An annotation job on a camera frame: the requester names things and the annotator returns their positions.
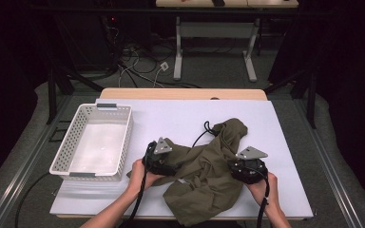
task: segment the black wire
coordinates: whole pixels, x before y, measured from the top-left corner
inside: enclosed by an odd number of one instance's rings
[[[269,186],[268,176],[265,177],[265,175],[263,175],[257,169],[253,169],[253,168],[249,168],[249,169],[251,169],[252,171],[254,171],[254,172],[258,173],[260,176],[262,176],[263,180],[266,183],[265,197],[262,199],[262,203],[259,206],[259,215],[258,215],[258,219],[257,219],[257,228],[260,228],[260,227],[262,227],[263,212],[265,211],[265,207],[268,204],[268,197],[269,197],[270,186]]]
[[[146,169],[147,168],[147,155],[148,155],[149,150],[152,148],[152,146],[155,146],[155,145],[153,145],[153,142],[147,147],[146,152],[144,153],[144,177],[142,178],[141,189],[139,191],[138,198],[136,199],[136,203],[133,208],[132,214],[126,221],[123,228],[127,228],[129,226],[130,222],[135,218],[135,215],[138,212],[139,204],[141,204],[142,197],[144,196],[144,185],[146,183],[146,175],[148,172]]]
[[[132,57],[136,57],[136,56],[133,56],[133,55],[132,55],[132,51],[130,51],[129,55],[122,54],[122,56],[121,56],[121,58],[120,58],[120,59],[121,59],[122,61],[127,61],[127,62],[128,62],[129,60],[131,60],[131,59],[132,59]]]
[[[132,75],[130,75],[129,70],[126,70],[126,73],[128,74],[129,78],[132,80],[133,85],[135,85],[135,87],[138,87],[135,80],[132,78]]]
[[[156,62],[156,61],[155,61],[154,66],[153,66],[150,70],[147,70],[147,71],[139,71],[139,70],[137,70],[137,69],[135,68],[135,66],[133,66],[132,68],[133,68],[135,71],[137,71],[138,73],[151,73],[151,72],[153,72],[153,71],[156,69],[157,64],[158,64],[158,62]]]
[[[205,131],[195,140],[194,144],[192,144],[192,147],[195,146],[195,144],[197,143],[197,141],[207,132],[207,133],[210,133],[211,135],[213,136],[218,136],[218,132],[216,130],[212,130],[210,127],[209,127],[209,122],[206,121],[204,124],[203,124],[203,127],[205,128]]]
[[[159,63],[159,62],[161,62],[161,61],[164,61],[164,60],[166,60],[168,57],[170,57],[171,56],[171,54],[173,53],[173,51],[171,51],[168,55],[167,55],[167,57],[166,58],[163,58],[163,59],[160,59],[160,60],[158,60],[158,59],[156,59],[154,56],[152,56],[151,54],[149,54],[149,52],[150,52],[150,49],[149,48],[147,48],[147,47],[145,47],[145,46],[143,46],[143,45],[141,45],[141,44],[139,44],[139,42],[137,42],[133,37],[131,37],[129,34],[127,34],[127,33],[125,33],[125,35],[128,37],[128,39],[130,39],[133,43],[135,43],[135,44],[138,44],[139,45],[139,47],[140,48],[137,48],[136,50],[138,50],[138,49],[142,49],[143,51],[144,51],[144,53],[146,54],[146,56],[147,57],[149,57],[149,58],[151,58],[151,59],[153,59],[156,63]]]
[[[31,191],[31,189],[40,181],[42,180],[44,177],[48,176],[49,173],[45,173],[43,176],[41,176],[39,179],[37,179],[28,189],[28,191],[25,193],[25,195],[22,197],[22,199],[20,200],[19,206],[17,207],[17,211],[16,211],[16,217],[14,218],[14,227],[18,228],[19,226],[19,215],[20,215],[20,210],[22,208],[22,205],[26,199],[26,197],[28,196],[29,192]]]
[[[120,66],[123,67],[123,68],[127,68],[124,64],[120,64]],[[147,79],[147,78],[141,76],[139,73],[137,73],[137,72],[135,72],[135,71],[133,71],[131,69],[127,69],[126,72],[130,72],[130,73],[134,74],[135,76],[137,76],[137,77],[139,77],[141,79],[144,79],[144,80],[146,80],[148,82],[153,83],[152,80]],[[165,83],[165,82],[161,82],[161,81],[156,81],[156,83],[157,84],[162,84],[162,85],[169,85],[169,86],[172,86],[173,85],[173,86],[180,86],[180,87],[186,87],[186,88],[189,88],[189,86],[193,86],[193,87],[196,87],[196,88],[201,88],[198,85],[188,84],[188,83]]]

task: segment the black curtain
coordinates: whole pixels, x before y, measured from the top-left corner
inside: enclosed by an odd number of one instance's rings
[[[337,18],[340,21],[296,21],[284,39],[269,80],[278,83],[307,67],[321,50],[324,35],[335,39],[331,40],[330,48],[323,49],[324,58],[316,67],[317,93],[329,104],[343,158],[365,188],[365,1],[331,5],[324,1],[310,5],[311,2],[301,10],[345,11]],[[330,25],[338,27],[332,32],[328,29]]]
[[[34,111],[34,88],[46,78],[28,21],[16,1],[0,0],[0,166]]]

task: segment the white table leg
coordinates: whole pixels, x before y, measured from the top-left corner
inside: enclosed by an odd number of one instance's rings
[[[183,66],[183,51],[182,51],[182,37],[181,37],[181,23],[180,17],[177,17],[176,22],[176,40],[177,40],[177,54],[176,62],[174,64],[174,80],[179,81],[182,78]]]
[[[256,22],[253,24],[251,28],[251,36],[248,48],[247,50],[242,52],[242,55],[244,57],[245,67],[247,68],[248,77],[250,78],[250,82],[252,83],[257,81],[256,71],[254,70],[253,62],[251,61],[251,52],[254,49],[254,43],[256,42],[257,39],[258,29],[259,28]]]

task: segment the plastic basket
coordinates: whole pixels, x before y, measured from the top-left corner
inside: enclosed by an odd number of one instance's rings
[[[81,104],[49,173],[64,180],[119,181],[132,125],[130,106]]]

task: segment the olive green shirt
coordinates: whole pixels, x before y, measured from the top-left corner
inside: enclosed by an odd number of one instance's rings
[[[178,222],[191,226],[231,208],[240,195],[242,182],[231,177],[227,161],[235,160],[240,139],[247,127],[238,119],[215,124],[219,132],[209,144],[193,148],[166,142],[173,148],[165,163],[182,163],[174,177],[155,182],[174,181],[163,197]]]

